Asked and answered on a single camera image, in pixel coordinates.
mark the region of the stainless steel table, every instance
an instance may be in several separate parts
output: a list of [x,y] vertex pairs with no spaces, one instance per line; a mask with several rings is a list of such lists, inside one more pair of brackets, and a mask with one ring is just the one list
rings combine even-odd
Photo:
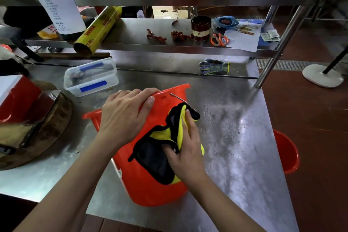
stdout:
[[[146,54],[128,53],[128,57],[121,55],[119,58],[114,55],[119,68],[126,66],[125,69],[147,70],[118,71],[120,82],[108,91],[81,98],[66,92],[74,103],[73,117],[66,131],[53,146],[30,163],[0,171],[0,193],[36,202],[42,200],[96,135],[92,122],[82,120],[81,116],[101,108],[108,95],[120,89],[166,89],[189,83],[191,88],[186,91],[188,102],[202,116],[197,126],[206,150],[204,161],[207,173],[225,194],[267,231],[298,231],[263,92],[253,86],[255,80],[203,77],[194,70],[192,74],[178,75],[174,74],[176,69],[181,67],[187,73],[190,66],[204,56],[152,56],[153,60],[149,62]],[[245,68],[241,65],[239,69],[248,72],[249,76],[258,75],[255,62],[240,61],[240,58],[235,60],[245,63]],[[52,82],[63,89],[67,67],[55,66],[55,61],[48,63],[53,65],[29,66],[32,78]],[[76,61],[69,63],[65,61],[66,65],[74,65]],[[160,69],[160,66],[174,73],[151,72],[151,69]],[[87,213],[161,231],[216,231],[190,193],[160,207],[147,208],[134,204],[111,163],[97,185]]]

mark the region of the person's left hand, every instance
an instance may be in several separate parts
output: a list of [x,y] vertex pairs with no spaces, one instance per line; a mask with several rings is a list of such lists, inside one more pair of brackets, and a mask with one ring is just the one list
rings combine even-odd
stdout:
[[117,152],[119,148],[131,142],[144,126],[154,105],[152,94],[158,91],[157,88],[146,88],[143,91],[120,90],[110,95],[102,107],[98,140],[106,143],[113,152]]

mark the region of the orange plastic bin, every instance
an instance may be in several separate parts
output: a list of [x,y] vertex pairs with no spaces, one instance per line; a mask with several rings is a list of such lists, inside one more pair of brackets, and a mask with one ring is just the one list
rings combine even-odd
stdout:
[[284,173],[290,174],[295,172],[300,166],[300,156],[297,147],[285,134],[275,129],[273,129],[273,133]]
[[[185,89],[189,87],[189,84],[183,84],[154,94],[154,106],[146,119],[144,127],[132,142],[123,146],[113,157],[117,169],[122,171],[120,179],[130,198],[136,204],[141,206],[167,204],[177,200],[187,191],[182,181],[170,185],[160,184],[135,159],[128,162],[128,158],[132,154],[136,142],[154,126],[165,125],[169,111],[181,103],[181,100],[171,96],[170,93],[186,101]],[[102,111],[99,109],[83,115],[82,118],[91,119],[94,127],[99,131],[101,114]]]

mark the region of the clear plastic container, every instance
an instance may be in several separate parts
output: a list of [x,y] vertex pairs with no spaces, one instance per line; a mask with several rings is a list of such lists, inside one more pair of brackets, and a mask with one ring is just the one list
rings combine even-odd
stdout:
[[86,63],[66,70],[64,89],[81,97],[118,84],[117,68],[112,58]]

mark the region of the yellow and black cloth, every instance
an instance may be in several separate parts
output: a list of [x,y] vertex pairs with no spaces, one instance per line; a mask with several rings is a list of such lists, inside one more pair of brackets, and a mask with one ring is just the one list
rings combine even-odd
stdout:
[[161,184],[175,184],[180,181],[169,165],[162,145],[168,144],[175,153],[179,153],[183,136],[182,121],[187,125],[185,119],[186,109],[190,111],[195,121],[200,118],[200,115],[192,108],[186,106],[185,103],[178,104],[169,111],[166,117],[166,125],[153,127],[135,144],[133,153],[128,158],[129,162],[136,159]]

